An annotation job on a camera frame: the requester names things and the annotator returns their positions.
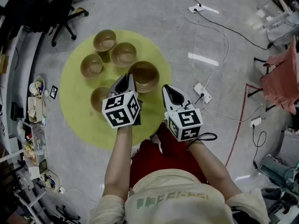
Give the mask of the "white perforated box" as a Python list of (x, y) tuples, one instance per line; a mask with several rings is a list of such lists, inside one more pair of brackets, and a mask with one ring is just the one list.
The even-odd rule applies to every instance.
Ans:
[(40, 177), (40, 170), (38, 166), (28, 167), (28, 172), (31, 180), (37, 179)]

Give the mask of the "pink cloth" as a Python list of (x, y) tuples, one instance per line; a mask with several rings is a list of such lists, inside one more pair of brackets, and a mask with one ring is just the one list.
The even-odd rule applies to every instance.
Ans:
[(295, 115), (294, 103), (299, 99), (296, 37), (286, 51), (269, 57), (265, 64), (275, 68), (261, 79), (264, 97)]

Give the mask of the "black wheeled chair base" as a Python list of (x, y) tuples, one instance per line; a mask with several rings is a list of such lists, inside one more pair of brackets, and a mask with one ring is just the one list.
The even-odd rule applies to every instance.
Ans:
[(69, 214), (69, 212), (66, 209), (65, 205), (62, 205), (62, 208), (59, 208), (57, 205), (55, 206), (56, 211), (58, 211), (61, 216), (64, 218), (64, 221), (71, 222), (74, 224), (80, 224), (79, 221), (81, 220), (80, 216), (72, 216)]

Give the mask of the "grey cylindrical device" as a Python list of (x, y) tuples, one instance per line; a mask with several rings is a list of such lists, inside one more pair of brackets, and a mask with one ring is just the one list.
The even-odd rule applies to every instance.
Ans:
[(280, 163), (270, 154), (265, 156), (260, 162), (260, 170), (277, 183), (284, 184), (286, 180), (293, 179), (292, 168)]

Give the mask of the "person's left forearm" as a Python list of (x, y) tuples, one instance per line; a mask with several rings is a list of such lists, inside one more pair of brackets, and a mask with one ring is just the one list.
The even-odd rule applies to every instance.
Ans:
[(118, 129), (114, 148), (107, 166), (103, 196), (114, 195), (126, 201), (129, 192), (132, 152), (132, 126)]

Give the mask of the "white bowl with clutter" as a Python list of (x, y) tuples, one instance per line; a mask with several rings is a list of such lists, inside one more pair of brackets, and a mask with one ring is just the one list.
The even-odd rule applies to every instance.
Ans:
[(29, 85), (29, 91), (32, 96), (42, 97), (46, 90), (46, 82), (42, 76), (37, 76)]

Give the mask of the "clear plastic bin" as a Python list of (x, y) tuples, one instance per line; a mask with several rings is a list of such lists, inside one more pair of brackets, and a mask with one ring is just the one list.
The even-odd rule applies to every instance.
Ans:
[(48, 157), (44, 127), (38, 123), (23, 122), (24, 155), (35, 165), (39, 165)]

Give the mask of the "person's beige shirt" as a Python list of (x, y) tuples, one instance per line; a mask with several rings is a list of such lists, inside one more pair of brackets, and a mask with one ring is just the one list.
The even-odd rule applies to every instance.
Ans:
[(260, 189), (228, 200), (180, 169), (152, 172), (128, 198), (107, 195), (91, 210), (89, 224), (269, 224)]

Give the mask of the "white metal shelving unit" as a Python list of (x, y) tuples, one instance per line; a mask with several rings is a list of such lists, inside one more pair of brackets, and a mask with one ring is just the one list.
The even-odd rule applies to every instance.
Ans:
[(41, 33), (27, 33), (23, 26), (13, 27), (5, 16), (0, 17), (1, 56), (5, 55), (6, 72), (0, 73), (0, 224), (13, 213), (18, 183), (17, 171), (23, 168), (17, 121), (11, 119), (12, 103), (24, 109), (27, 105), (28, 82)]

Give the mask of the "person's right forearm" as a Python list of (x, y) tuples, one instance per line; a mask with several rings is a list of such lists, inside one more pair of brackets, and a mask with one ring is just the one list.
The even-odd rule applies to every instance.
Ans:
[(225, 200), (240, 194), (242, 191), (231, 179), (223, 163), (205, 146), (197, 140), (188, 146), (197, 161), (207, 182), (222, 193)]

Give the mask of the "white desk frame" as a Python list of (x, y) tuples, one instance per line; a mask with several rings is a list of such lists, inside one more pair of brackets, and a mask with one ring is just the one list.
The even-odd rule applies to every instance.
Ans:
[[(257, 6), (258, 11), (262, 10), (265, 6), (267, 6), (271, 1), (273, 0), (264, 0), (260, 2)], [(282, 6), (282, 12), (278, 14), (275, 17), (272, 17), (269, 21), (266, 21), (266, 23), (261, 24), (257, 29), (269, 29), (271, 30), (274, 27), (279, 26), (286, 20), (286, 18), (292, 14), (292, 10), (290, 7), (284, 2), (284, 0), (278, 0), (279, 4)]]

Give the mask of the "round table, yellow-green cloth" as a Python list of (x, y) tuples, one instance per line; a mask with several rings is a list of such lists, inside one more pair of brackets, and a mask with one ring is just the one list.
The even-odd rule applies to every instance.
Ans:
[[(116, 30), (115, 33), (118, 43), (133, 44), (136, 47), (137, 59), (155, 65), (160, 75), (159, 83), (154, 90), (138, 95), (143, 104), (141, 124), (133, 127), (133, 145), (137, 145), (155, 133), (164, 120), (162, 86), (172, 83), (171, 67), (160, 48), (150, 39), (127, 30)], [(92, 108), (91, 94), (101, 86), (110, 88), (121, 75), (128, 71), (128, 68), (117, 67), (109, 61), (104, 63), (102, 72), (96, 78), (84, 78), (80, 65), (87, 55), (96, 53), (93, 40), (93, 36), (85, 39), (69, 56), (61, 74), (58, 94), (64, 118), (73, 131), (83, 141), (111, 150), (117, 130), (112, 129), (105, 117)]]

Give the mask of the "small black box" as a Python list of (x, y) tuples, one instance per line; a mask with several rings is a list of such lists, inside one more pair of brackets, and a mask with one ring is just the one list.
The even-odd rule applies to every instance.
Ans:
[(16, 102), (11, 103), (10, 118), (13, 121), (24, 118), (23, 108), (18, 106)]

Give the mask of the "olive box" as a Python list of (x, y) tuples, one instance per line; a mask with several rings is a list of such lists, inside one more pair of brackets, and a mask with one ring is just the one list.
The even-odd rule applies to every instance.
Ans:
[(43, 161), (41, 161), (39, 163), (39, 172), (40, 174), (42, 174), (43, 172), (45, 172), (47, 170), (47, 161), (44, 159)]

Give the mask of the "black chair frame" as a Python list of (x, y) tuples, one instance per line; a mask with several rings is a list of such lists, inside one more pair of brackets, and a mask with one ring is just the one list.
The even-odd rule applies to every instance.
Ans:
[[(270, 65), (267, 64), (265, 60), (261, 60), (261, 59), (258, 59), (258, 58), (256, 58), (256, 57), (254, 57), (254, 62), (256, 62), (256, 61), (263, 63), (263, 67), (266, 68), (266, 73), (265, 73), (264, 76), (268, 75), (268, 74), (269, 74), (269, 68), (270, 68)], [(263, 91), (263, 88), (257, 89), (256, 91), (249, 93), (249, 94), (247, 95), (247, 98), (250, 98), (251, 96), (253, 96), (253, 95), (255, 95), (256, 93), (259, 93), (259, 92), (261, 92), (261, 91)], [(274, 107), (276, 107), (276, 105), (272, 105), (272, 106), (266, 107), (266, 108), (265, 108), (265, 112), (268, 112), (270, 109), (272, 109), (272, 108), (274, 108)]]

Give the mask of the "red floor tape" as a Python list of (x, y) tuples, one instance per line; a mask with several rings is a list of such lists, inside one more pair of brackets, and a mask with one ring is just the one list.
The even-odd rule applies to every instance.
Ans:
[(243, 114), (244, 114), (244, 108), (245, 108), (245, 103), (246, 103), (246, 99), (247, 99), (247, 92), (248, 92), (248, 88), (252, 88), (254, 90), (258, 90), (259, 88), (253, 86), (253, 85), (250, 85), (248, 83), (246, 83), (245, 85), (245, 90), (244, 90), (244, 95), (243, 95), (243, 102), (242, 102), (242, 110), (241, 110), (241, 115), (240, 115), (240, 118), (239, 118), (239, 125), (237, 127), (237, 131), (236, 131), (236, 134), (235, 134), (235, 138), (234, 138), (234, 142), (232, 144), (232, 147), (230, 149), (230, 152), (229, 152), (229, 155), (228, 155), (228, 158), (227, 158), (227, 161), (225, 163), (225, 167), (227, 167), (228, 163), (229, 163), (229, 160), (231, 158), (231, 155), (233, 153), (233, 150), (234, 150), (234, 147), (235, 147), (235, 144), (236, 144), (236, 141), (237, 141), (237, 138), (238, 138), (238, 134), (239, 134), (239, 131), (240, 131), (240, 128), (241, 128), (241, 120), (243, 118)]

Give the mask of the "person's red trousers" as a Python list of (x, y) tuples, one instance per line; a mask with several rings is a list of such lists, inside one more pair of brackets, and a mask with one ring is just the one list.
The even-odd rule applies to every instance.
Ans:
[(194, 175), (200, 182), (207, 183), (194, 156), (185, 149), (185, 142), (178, 142), (163, 122), (156, 132), (159, 146), (151, 140), (144, 140), (131, 158), (130, 183), (132, 188), (146, 175), (163, 169), (179, 169)]

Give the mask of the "beige cardboard box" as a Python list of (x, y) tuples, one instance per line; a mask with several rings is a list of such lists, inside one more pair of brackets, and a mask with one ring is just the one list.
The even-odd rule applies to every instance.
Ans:
[(40, 123), (43, 119), (43, 99), (28, 97), (28, 119), (32, 123)]

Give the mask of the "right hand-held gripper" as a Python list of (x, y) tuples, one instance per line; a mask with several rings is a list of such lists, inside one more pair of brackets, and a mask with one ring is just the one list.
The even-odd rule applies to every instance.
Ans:
[[(204, 124), (199, 108), (191, 104), (191, 98), (184, 90), (169, 84), (162, 87), (166, 125), (177, 141), (193, 140), (199, 136)], [(186, 105), (174, 111), (175, 105)]]

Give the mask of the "tan plastic bowl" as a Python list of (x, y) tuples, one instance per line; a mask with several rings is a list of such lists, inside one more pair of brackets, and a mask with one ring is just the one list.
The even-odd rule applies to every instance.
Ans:
[(130, 66), (128, 73), (133, 75), (138, 93), (148, 93), (154, 90), (159, 83), (158, 69), (148, 61), (134, 63)]

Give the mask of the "black office chair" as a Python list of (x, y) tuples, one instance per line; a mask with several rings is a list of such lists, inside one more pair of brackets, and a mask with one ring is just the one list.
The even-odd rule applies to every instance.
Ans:
[(89, 12), (82, 11), (71, 14), (73, 0), (10, 0), (5, 9), (6, 17), (14, 25), (29, 27), (33, 32), (47, 33), (50, 28), (55, 28), (51, 45), (56, 46), (57, 36), (65, 27), (71, 34), (71, 39), (76, 40), (76, 35), (68, 25), (68, 21), (80, 15), (88, 16)]

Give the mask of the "cluster of tan bowls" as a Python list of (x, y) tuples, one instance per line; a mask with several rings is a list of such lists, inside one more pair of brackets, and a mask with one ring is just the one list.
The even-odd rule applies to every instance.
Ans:
[(110, 87), (122, 76), (120, 69), (128, 68), (136, 61), (137, 51), (129, 42), (118, 42), (116, 33), (109, 29), (95, 36), (93, 47), (96, 52), (83, 58), (80, 72), (88, 82), (96, 82), (90, 100), (92, 108), (102, 113), (102, 101), (108, 98)]

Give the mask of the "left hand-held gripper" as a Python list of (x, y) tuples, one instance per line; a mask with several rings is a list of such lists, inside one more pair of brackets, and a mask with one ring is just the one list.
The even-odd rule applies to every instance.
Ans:
[(133, 125), (141, 110), (133, 74), (119, 77), (107, 96), (110, 98), (102, 101), (102, 114), (111, 128)]

